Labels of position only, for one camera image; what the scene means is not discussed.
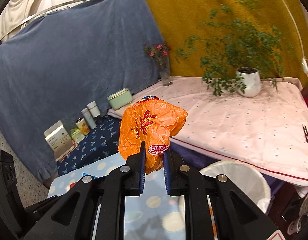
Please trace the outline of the navy floral cloth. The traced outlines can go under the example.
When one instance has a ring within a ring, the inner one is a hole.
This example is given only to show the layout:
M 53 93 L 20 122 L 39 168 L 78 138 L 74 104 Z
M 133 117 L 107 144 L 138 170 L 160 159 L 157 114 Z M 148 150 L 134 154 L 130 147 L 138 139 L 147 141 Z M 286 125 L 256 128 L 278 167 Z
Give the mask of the navy floral cloth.
M 58 175 L 63 176 L 118 152 L 121 120 L 105 116 L 76 149 L 57 162 Z

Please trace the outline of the mint green tissue box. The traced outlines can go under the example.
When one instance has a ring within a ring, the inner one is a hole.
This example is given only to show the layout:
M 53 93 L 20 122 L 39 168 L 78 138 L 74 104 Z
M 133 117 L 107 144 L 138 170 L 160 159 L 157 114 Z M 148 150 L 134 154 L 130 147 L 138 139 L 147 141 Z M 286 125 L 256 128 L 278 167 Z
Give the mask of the mint green tissue box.
M 107 100 L 114 110 L 118 110 L 121 107 L 131 103 L 133 98 L 130 90 L 128 88 L 123 88 L 122 90 L 108 96 Z

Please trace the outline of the white floral card box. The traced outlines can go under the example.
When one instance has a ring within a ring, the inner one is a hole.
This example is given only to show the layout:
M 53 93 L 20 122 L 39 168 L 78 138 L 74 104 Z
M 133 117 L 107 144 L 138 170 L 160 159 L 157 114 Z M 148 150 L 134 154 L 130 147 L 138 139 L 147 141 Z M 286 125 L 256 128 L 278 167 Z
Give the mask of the white floral card box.
M 44 131 L 45 140 L 54 152 L 54 159 L 59 161 L 77 147 L 61 121 Z

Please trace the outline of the pink table cloth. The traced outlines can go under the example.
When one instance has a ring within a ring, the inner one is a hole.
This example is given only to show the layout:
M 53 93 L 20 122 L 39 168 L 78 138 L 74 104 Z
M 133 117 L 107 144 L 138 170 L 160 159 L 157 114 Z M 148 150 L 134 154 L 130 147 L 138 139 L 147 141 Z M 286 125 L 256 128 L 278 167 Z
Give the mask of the pink table cloth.
M 171 141 L 219 160 L 238 160 L 259 172 L 308 187 L 308 108 L 299 88 L 289 82 L 274 89 L 264 82 L 260 93 L 215 96 L 199 77 L 173 77 L 133 96 L 156 96 L 187 111 L 184 127 Z

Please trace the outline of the small green wrapped box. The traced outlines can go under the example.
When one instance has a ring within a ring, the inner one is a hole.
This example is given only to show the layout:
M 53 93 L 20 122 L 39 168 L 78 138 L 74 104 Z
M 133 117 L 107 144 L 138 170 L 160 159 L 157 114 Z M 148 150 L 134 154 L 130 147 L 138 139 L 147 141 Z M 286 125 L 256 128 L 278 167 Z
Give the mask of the small green wrapped box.
M 83 141 L 83 139 L 85 139 L 84 134 L 82 133 L 82 131 L 78 128 L 72 128 L 70 130 L 71 132 L 71 137 L 72 139 L 79 144 L 81 141 Z

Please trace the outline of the white round appliance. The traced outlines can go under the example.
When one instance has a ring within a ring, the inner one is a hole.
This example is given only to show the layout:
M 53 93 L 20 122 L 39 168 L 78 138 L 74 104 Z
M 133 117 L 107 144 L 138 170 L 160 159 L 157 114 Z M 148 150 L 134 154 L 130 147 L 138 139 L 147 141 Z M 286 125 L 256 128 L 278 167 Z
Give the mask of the white round appliance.
M 300 213 L 299 217 L 292 221 L 290 225 L 288 226 L 287 234 L 293 235 L 294 233 L 298 233 L 305 225 L 305 223 L 308 221 L 308 194 L 305 197 L 301 207 L 300 207 Z

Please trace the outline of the green plant white pot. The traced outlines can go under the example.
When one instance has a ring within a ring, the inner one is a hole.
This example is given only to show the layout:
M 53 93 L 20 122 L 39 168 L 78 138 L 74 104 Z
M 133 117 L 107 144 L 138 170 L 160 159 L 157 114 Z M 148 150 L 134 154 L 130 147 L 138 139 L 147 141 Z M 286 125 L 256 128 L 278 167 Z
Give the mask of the green plant white pot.
M 206 20 L 197 24 L 206 37 L 188 36 L 175 52 L 181 63 L 200 53 L 202 80 L 215 96 L 237 92 L 245 97 L 256 96 L 262 81 L 278 88 L 283 78 L 282 33 L 276 27 L 262 30 L 247 18 L 238 17 L 228 5 L 211 9 Z

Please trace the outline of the white-lined trash bin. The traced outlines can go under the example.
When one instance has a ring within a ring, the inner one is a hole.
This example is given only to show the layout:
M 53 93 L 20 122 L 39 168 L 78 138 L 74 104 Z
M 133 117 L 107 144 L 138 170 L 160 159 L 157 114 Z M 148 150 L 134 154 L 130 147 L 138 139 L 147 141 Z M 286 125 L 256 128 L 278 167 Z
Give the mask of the white-lined trash bin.
M 271 201 L 271 189 L 264 176 L 250 165 L 234 160 L 217 161 L 200 170 L 215 178 L 224 174 L 231 179 L 264 213 Z

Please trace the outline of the orange plastic bag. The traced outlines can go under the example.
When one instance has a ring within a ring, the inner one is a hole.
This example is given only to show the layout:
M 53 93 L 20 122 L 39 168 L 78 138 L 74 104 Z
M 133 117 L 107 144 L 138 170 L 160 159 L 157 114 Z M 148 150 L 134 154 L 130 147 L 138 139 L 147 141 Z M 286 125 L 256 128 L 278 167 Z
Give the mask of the orange plastic bag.
M 127 159 L 139 153 L 145 142 L 145 173 L 163 167 L 163 153 L 170 147 L 170 137 L 185 125 L 187 111 L 156 96 L 146 96 L 131 104 L 121 119 L 118 152 Z

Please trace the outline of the yellow hanging blanket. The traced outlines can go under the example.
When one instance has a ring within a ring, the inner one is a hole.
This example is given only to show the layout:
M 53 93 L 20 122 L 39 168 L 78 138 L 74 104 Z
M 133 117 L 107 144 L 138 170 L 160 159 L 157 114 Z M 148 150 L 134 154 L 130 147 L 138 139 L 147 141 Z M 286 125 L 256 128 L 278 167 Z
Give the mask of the yellow hanging blanket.
M 301 58 L 308 60 L 308 25 L 299 0 L 146 0 L 164 40 L 171 47 L 171 72 L 176 76 L 202 76 L 200 58 L 204 40 L 224 33 L 207 25 L 210 21 L 239 19 L 258 30 L 282 33 L 284 74 L 307 77 Z

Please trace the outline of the blue-grey hanging blanket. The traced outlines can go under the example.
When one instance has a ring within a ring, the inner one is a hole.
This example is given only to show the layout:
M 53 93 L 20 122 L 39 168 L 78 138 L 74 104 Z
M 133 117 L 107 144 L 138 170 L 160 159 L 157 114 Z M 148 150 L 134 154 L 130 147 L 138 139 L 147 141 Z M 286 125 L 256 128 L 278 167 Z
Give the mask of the blue-grey hanging blanket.
M 145 0 L 93 0 L 52 12 L 0 45 L 0 131 L 39 181 L 57 171 L 44 131 L 69 127 L 90 102 L 135 94 L 159 73 L 144 46 L 163 41 Z

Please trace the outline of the black clip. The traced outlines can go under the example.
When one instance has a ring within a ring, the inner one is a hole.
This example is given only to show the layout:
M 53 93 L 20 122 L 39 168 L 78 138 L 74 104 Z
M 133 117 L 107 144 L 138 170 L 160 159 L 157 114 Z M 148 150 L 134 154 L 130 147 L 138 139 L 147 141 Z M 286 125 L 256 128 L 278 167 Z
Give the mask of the black clip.
M 308 130 L 307 127 L 305 125 L 302 125 L 303 131 L 304 131 L 304 136 L 305 136 L 305 140 L 308 143 Z

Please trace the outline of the tall white tube bottle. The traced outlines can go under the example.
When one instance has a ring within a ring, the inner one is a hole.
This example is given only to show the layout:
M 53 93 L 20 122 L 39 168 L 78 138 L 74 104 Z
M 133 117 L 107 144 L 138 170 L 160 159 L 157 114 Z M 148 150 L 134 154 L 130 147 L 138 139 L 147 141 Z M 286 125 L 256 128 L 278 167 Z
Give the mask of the tall white tube bottle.
M 90 127 L 90 129 L 95 129 L 97 127 L 97 124 L 94 121 L 93 116 L 91 115 L 90 111 L 88 110 L 88 108 L 84 108 L 81 111 L 84 119 L 86 120 L 88 126 Z

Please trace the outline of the glass vase pink flowers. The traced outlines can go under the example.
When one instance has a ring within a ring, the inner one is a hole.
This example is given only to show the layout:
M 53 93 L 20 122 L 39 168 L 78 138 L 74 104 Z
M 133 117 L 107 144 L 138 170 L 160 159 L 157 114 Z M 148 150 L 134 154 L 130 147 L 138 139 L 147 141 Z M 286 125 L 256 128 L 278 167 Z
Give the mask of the glass vase pink flowers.
M 170 77 L 170 62 L 169 62 L 170 47 L 166 42 L 153 45 L 145 45 L 144 53 L 154 60 L 158 68 L 163 86 L 172 85 Z

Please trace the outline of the white cylindrical jar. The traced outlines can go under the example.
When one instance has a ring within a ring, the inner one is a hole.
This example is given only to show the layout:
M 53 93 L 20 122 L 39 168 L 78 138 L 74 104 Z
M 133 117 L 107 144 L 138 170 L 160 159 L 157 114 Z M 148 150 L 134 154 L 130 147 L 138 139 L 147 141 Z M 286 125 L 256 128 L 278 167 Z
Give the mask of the white cylindrical jar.
M 90 111 L 91 115 L 93 116 L 93 118 L 97 118 L 98 116 L 101 115 L 101 112 L 97 106 L 97 103 L 95 101 L 90 102 L 87 105 L 88 110 Z

